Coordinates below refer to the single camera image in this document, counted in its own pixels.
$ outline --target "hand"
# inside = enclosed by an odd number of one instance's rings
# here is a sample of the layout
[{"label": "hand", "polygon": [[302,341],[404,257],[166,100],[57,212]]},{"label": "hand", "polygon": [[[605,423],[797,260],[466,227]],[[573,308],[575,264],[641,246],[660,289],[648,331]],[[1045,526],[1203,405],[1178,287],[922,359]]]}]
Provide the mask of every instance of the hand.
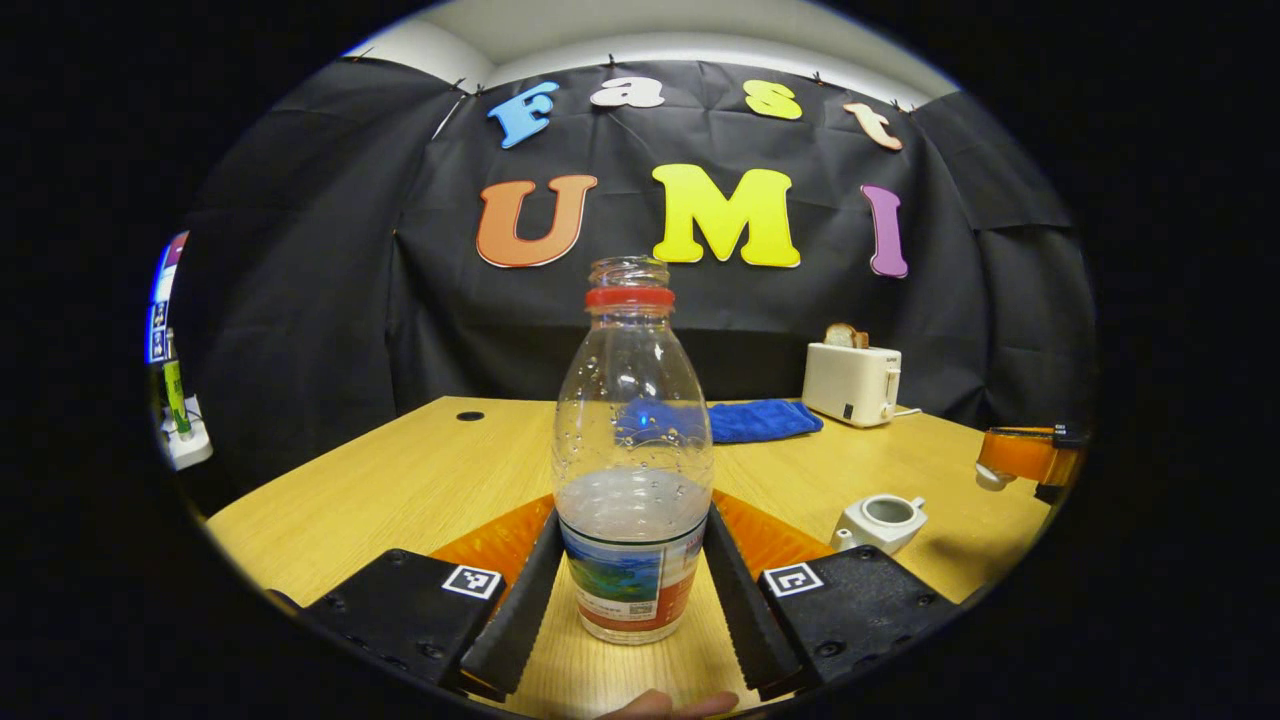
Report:
[{"label": "hand", "polygon": [[678,710],[672,708],[671,696],[648,689],[623,707],[600,715],[596,720],[700,720],[708,715],[721,715],[737,706],[737,696],[721,691],[691,702]]}]

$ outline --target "wooden table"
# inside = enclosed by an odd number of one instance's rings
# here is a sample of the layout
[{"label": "wooden table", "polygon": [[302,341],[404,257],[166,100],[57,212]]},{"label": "wooden table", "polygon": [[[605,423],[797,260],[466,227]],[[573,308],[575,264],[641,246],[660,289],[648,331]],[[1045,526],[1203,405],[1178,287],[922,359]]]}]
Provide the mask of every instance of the wooden table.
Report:
[{"label": "wooden table", "polygon": [[[306,606],[390,547],[436,547],[552,488],[553,402],[443,397],[262,486],[209,519],[250,578]],[[484,419],[462,421],[468,410]],[[954,602],[998,579],[1048,516],[1034,483],[974,482],[982,433],[925,414],[858,429],[827,419],[813,434],[716,446],[716,487],[827,542],[844,507],[890,492],[924,497],[929,521],[895,559]],[[705,560],[682,626],[640,647],[588,635],[561,566],[517,693],[502,707],[594,717],[648,688],[677,707],[748,691]]]}]

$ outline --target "toaster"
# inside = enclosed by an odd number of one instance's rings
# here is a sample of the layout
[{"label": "toaster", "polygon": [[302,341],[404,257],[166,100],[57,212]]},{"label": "toaster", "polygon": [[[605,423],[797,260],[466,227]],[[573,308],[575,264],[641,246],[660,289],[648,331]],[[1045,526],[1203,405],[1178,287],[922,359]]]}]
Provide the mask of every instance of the toaster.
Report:
[{"label": "toaster", "polygon": [[858,428],[893,419],[902,354],[884,347],[809,343],[801,402]]}]

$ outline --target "plastic bottle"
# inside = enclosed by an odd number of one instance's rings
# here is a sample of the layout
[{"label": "plastic bottle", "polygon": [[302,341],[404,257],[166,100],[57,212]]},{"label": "plastic bottle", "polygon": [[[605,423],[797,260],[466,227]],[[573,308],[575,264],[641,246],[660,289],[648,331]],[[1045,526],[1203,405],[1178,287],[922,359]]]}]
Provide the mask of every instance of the plastic bottle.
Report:
[{"label": "plastic bottle", "polygon": [[678,626],[710,509],[710,423],[671,329],[668,279],[653,258],[591,265],[591,331],[556,406],[556,507],[579,616],[621,644]]}]

